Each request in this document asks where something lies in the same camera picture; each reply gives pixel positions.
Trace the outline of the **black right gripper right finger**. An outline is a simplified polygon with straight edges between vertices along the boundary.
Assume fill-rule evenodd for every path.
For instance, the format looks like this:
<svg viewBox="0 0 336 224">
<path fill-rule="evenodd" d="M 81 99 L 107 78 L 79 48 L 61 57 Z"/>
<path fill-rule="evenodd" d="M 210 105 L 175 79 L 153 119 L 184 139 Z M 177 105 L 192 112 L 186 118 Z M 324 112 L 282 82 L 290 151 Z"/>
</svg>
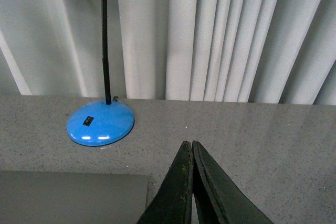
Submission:
<svg viewBox="0 0 336 224">
<path fill-rule="evenodd" d="M 193 194 L 199 223 L 272 223 L 200 142 L 194 141 L 192 149 Z"/>
</svg>

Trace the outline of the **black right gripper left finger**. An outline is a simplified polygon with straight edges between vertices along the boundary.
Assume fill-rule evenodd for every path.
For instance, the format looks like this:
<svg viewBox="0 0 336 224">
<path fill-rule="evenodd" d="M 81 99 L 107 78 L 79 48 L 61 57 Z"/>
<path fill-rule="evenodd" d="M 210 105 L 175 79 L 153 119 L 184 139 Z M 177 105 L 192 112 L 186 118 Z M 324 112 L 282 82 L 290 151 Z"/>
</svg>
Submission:
<svg viewBox="0 0 336 224">
<path fill-rule="evenodd" d="M 184 141 L 138 223 L 191 223 L 193 170 L 191 143 Z"/>
</svg>

